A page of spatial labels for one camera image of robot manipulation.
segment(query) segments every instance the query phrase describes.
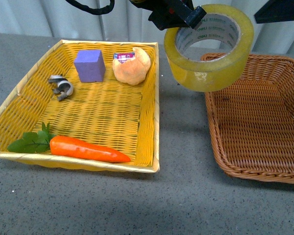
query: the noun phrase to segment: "black and white toy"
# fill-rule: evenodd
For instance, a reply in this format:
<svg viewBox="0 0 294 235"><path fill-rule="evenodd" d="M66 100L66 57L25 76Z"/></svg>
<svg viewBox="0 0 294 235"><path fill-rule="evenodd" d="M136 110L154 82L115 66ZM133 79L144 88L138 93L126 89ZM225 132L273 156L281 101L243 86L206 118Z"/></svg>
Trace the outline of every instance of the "black and white toy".
<svg viewBox="0 0 294 235"><path fill-rule="evenodd" d="M51 75L49 83L56 83L57 88L53 89L54 94L61 94L58 100L61 101L73 93L73 84L62 75Z"/></svg>

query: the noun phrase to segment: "white curtain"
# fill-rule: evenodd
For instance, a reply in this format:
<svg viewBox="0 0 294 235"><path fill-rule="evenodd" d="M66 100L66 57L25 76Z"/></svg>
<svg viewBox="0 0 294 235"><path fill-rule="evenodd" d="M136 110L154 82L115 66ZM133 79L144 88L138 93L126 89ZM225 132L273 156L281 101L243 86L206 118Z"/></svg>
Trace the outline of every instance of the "white curtain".
<svg viewBox="0 0 294 235"><path fill-rule="evenodd" d="M268 0L193 0L194 6L211 3L232 5L245 12L254 24L252 50L260 53L294 54L294 21L256 24L254 14ZM91 8L104 7L109 0L79 0ZM65 0L0 0L0 33L96 41L163 43L165 30L148 21L150 11L116 0L113 11L94 16ZM218 42L199 44L219 48Z"/></svg>

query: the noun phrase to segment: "toy carrot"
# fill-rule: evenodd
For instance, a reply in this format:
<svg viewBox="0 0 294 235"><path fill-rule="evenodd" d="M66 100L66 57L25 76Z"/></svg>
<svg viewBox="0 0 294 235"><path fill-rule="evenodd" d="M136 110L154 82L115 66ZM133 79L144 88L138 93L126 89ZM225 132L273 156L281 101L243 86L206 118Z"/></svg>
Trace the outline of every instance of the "toy carrot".
<svg viewBox="0 0 294 235"><path fill-rule="evenodd" d="M96 160L107 163L126 163L130 158L120 151L87 143L80 139L56 136L49 133L50 125L42 123L42 130L35 132L25 132L23 138L14 141L8 146L10 152L17 153L42 153L51 150L51 154Z"/></svg>
<svg viewBox="0 0 294 235"><path fill-rule="evenodd" d="M50 141L51 154L66 157L96 160L107 163L126 163L130 158L113 148L87 143L85 141L56 136Z"/></svg>

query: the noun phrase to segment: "black cable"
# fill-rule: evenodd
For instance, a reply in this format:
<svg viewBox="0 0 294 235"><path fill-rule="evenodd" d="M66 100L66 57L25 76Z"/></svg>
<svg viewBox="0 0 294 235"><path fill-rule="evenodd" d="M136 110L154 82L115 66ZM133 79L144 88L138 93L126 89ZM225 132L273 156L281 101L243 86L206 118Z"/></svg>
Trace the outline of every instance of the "black cable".
<svg viewBox="0 0 294 235"><path fill-rule="evenodd" d="M65 1L67 1L69 4L71 4L72 6L78 8L82 11L86 11L92 15L99 16L99 15L104 15L104 14L110 13L113 10L115 0L110 0L110 5L107 5L103 8L98 8L98 9L92 9L89 6L80 4L79 2L77 2L75 0L65 0Z"/></svg>

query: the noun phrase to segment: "gray table surface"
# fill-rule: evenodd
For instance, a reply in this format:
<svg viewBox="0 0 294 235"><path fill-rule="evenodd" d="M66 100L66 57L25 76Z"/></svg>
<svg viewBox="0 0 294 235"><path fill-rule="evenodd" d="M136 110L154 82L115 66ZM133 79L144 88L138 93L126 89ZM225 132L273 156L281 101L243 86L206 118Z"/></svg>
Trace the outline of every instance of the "gray table surface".
<svg viewBox="0 0 294 235"><path fill-rule="evenodd" d="M0 34L0 105L58 41ZM0 160L0 234L294 235L294 185L224 174L204 94L177 85L162 45L160 167L88 172Z"/></svg>

